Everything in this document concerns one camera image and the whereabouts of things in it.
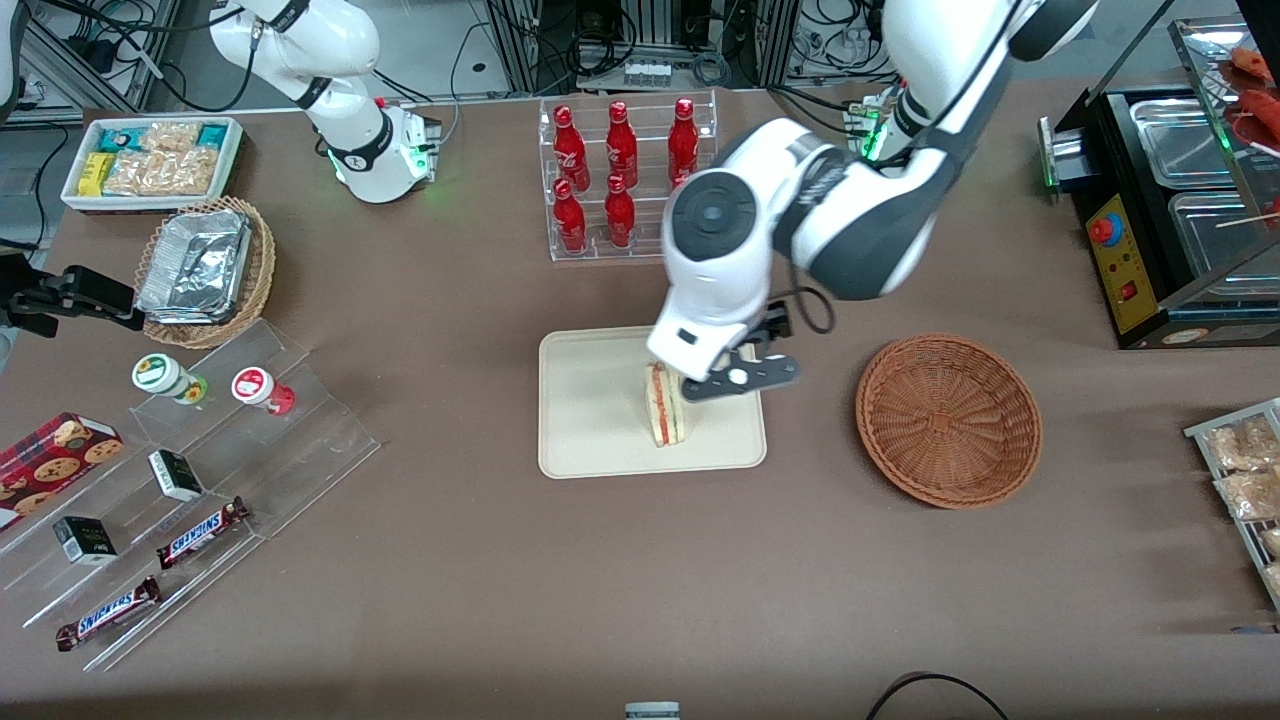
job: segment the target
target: beige tray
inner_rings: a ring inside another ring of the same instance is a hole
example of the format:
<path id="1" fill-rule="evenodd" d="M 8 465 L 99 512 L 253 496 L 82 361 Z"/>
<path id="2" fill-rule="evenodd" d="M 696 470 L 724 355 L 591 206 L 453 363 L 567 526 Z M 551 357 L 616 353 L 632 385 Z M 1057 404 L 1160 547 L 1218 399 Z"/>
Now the beige tray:
<path id="1" fill-rule="evenodd" d="M 686 405 L 687 439 L 657 447 L 645 407 L 650 328 L 557 332 L 538 352 L 538 465 L 547 477 L 603 478 L 753 468 L 764 411 L 750 393 Z"/>

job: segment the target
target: round wicker basket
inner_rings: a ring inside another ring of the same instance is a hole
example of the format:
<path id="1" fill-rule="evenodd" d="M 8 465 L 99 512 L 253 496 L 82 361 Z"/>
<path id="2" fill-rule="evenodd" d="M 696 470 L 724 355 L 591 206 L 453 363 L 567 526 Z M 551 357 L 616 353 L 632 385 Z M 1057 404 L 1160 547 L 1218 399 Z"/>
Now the round wicker basket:
<path id="1" fill-rule="evenodd" d="M 882 350 L 858 383 L 855 418 L 888 479 L 938 507 L 1009 500 L 1039 461 L 1043 428 L 1027 383 L 959 336 L 922 334 Z"/>
<path id="2" fill-rule="evenodd" d="M 275 238 L 271 237 L 271 228 L 266 227 L 262 215 L 252 205 L 237 197 L 219 197 L 198 202 L 178 210 L 177 214 L 189 215 L 216 210 L 243 213 L 253 223 L 250 255 L 244 263 L 244 279 L 241 281 L 239 309 L 230 320 L 220 325 L 161 325 L 160 323 L 147 320 L 142 327 L 142 332 L 151 340 L 168 345 L 178 345 L 189 350 L 209 350 L 238 336 L 262 314 L 262 307 L 266 306 L 266 297 L 271 292 L 271 273 L 275 272 Z M 151 254 L 155 251 L 159 237 L 160 227 L 151 233 L 151 241 L 147 242 L 147 249 L 142 252 L 142 261 L 138 263 L 138 269 L 133 275 L 134 292 L 142 287 L 142 281 L 146 278 L 147 268 L 151 266 Z"/>

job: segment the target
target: cookie box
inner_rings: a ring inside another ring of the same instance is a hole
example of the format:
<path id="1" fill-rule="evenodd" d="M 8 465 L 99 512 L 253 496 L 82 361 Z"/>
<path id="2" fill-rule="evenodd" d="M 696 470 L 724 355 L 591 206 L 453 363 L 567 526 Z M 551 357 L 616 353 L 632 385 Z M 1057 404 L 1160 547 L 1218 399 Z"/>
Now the cookie box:
<path id="1" fill-rule="evenodd" d="M 63 413 L 0 452 L 0 532 L 123 447 L 114 428 Z"/>

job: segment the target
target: red bottle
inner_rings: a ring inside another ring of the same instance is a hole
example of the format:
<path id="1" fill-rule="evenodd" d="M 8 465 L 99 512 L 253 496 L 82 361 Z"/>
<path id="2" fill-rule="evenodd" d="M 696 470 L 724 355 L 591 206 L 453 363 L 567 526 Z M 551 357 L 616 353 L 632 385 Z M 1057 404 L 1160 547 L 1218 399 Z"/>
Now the red bottle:
<path id="1" fill-rule="evenodd" d="M 556 215 L 556 229 L 564 252 L 581 255 L 586 252 L 586 215 L 582 214 L 582 205 L 573 197 L 573 186 L 567 179 L 556 178 L 552 190 L 556 192 L 552 214 Z"/>
<path id="2" fill-rule="evenodd" d="M 561 105 L 552 113 L 556 118 L 556 164 L 561 177 L 573 183 L 573 190 L 586 192 L 591 187 L 591 173 L 586 169 L 586 143 L 582 133 L 573 127 L 573 111 Z"/>
<path id="3" fill-rule="evenodd" d="M 698 172 L 698 127 L 694 126 L 694 101 L 689 97 L 676 100 L 676 122 L 667 136 L 667 151 L 671 158 L 667 174 L 671 186 L 676 187 L 676 178 Z"/>
<path id="4" fill-rule="evenodd" d="M 604 199 L 604 214 L 609 218 L 609 242 L 614 247 L 631 247 L 636 229 L 636 204 L 627 192 L 622 173 L 609 176 L 609 196 Z"/>
<path id="5" fill-rule="evenodd" d="M 636 131 L 627 120 L 627 104 L 621 100 L 609 104 L 609 135 L 604 147 L 609 152 L 609 172 L 621 173 L 626 186 L 635 187 L 640 182 Z"/>

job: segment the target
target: brown tablecloth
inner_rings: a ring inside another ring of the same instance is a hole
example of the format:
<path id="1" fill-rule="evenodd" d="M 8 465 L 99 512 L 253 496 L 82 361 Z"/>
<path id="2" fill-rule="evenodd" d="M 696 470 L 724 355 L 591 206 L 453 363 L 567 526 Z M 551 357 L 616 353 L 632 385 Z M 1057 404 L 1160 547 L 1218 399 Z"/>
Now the brown tablecloth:
<path id="1" fill-rule="evenodd" d="M 538 343 L 652 323 L 667 284 L 548 260 L 536 102 L 466 106 L 439 181 L 385 206 L 334 181 L 305 115 L 243 115 L 234 191 L 279 245 L 266 316 L 385 447 L 110 673 L 4 616 L 22 705 L 0 715 L 844 719 L 936 670 L 1015 717 L 1275 717 L 1280 637 L 1228 633 L 1267 601 L 1180 429 L 1280 395 L 1280 354 L 1115 350 L 1079 223 L 1037 191 L 1034 122 L 1082 87 L 1016 85 L 910 282 L 786 343 L 806 377 L 765 395 L 764 464 L 571 482 L 538 469 Z M 724 137 L 781 111 L 719 97 Z M 69 211 L 50 264 L 129 278 L 155 223 Z M 1004 506 L 924 507 L 855 437 L 861 368 L 927 331 L 1036 392 L 1043 460 Z M 159 348 L 96 320 L 23 338 L 0 443 L 120 415 Z M 916 687 L 883 716 L 980 711 Z"/>

